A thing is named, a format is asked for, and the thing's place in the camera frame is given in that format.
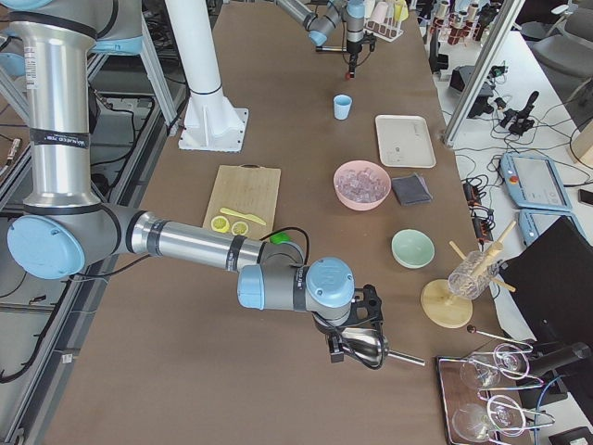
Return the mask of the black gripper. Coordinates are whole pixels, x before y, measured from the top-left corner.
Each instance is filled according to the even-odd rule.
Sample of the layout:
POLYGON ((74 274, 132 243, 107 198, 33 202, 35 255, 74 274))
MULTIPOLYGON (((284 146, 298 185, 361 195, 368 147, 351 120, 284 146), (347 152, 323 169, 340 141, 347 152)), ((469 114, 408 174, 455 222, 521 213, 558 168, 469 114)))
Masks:
POLYGON ((313 315, 317 329, 325 335, 331 363, 342 362, 351 354, 351 347, 343 338, 342 332, 319 314, 313 315))
POLYGON ((361 41, 351 41, 347 40, 347 52, 349 54, 348 60, 348 78, 356 77, 357 71, 357 64, 359 59, 359 54, 362 50, 362 43, 361 41))

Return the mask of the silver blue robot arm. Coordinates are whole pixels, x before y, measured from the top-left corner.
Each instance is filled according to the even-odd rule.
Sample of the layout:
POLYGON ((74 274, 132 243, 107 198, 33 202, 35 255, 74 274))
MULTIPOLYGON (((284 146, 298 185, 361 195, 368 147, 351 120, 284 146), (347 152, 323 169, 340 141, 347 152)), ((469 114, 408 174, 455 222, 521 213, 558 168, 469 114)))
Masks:
POLYGON ((371 52, 374 50, 375 37, 364 31, 365 6, 363 1, 326 1, 326 10, 322 16, 309 9, 301 1, 280 0, 273 1, 273 3, 305 29, 316 47, 324 46, 338 25, 344 25, 346 48, 339 49, 339 52, 349 54, 348 79, 353 79, 356 75, 362 47, 368 45, 371 52))
POLYGON ((334 361, 355 353, 354 279, 337 258, 308 263, 294 244, 275 246, 109 204, 93 191, 88 117, 90 52, 143 48, 138 1, 10 1, 23 44, 30 108, 32 192, 10 227, 14 260, 43 279, 65 278, 121 253, 170 257, 238 273, 248 308, 310 312, 334 361))

